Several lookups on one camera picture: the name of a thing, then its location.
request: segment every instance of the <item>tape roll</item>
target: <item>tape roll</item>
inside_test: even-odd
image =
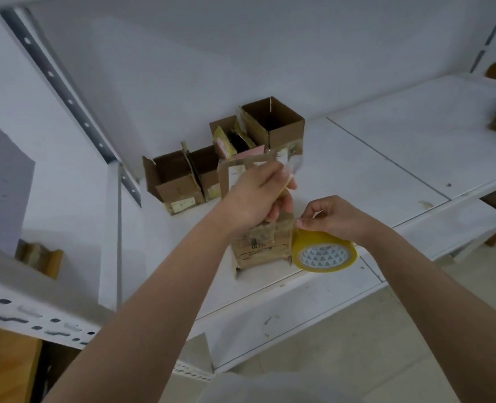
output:
[[[351,241],[325,232],[297,229],[292,238],[292,261],[302,270],[314,273],[343,270],[357,257]]]

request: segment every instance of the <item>open cardboard box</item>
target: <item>open cardboard box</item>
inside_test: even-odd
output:
[[[220,197],[220,183],[218,183],[218,162],[214,146],[209,146],[188,152],[197,179],[203,190],[206,201]]]
[[[152,160],[142,158],[147,191],[162,202],[171,215],[205,202],[183,150]]]
[[[213,121],[209,123],[212,133],[212,141],[214,142],[216,153],[222,160],[240,159],[250,155],[263,154],[265,152],[265,145],[261,144],[258,147],[250,147],[248,143],[242,141],[248,138],[253,144],[253,139],[249,134],[244,133],[239,125],[237,116],[229,116],[224,119]],[[238,134],[235,135],[233,130],[237,130]],[[233,144],[233,138],[237,139],[237,143],[246,145],[243,151],[238,151]]]
[[[218,179],[222,198],[238,181],[247,169],[276,159],[276,152],[250,156],[246,158],[222,161],[218,165]],[[295,218],[292,214],[282,212],[276,222],[260,223],[244,235],[231,238],[231,250],[237,261],[234,267],[245,270],[259,264],[286,259],[290,263],[292,233]]]
[[[279,150],[304,138],[304,118],[273,96],[241,106],[240,116],[252,140],[266,148]]]

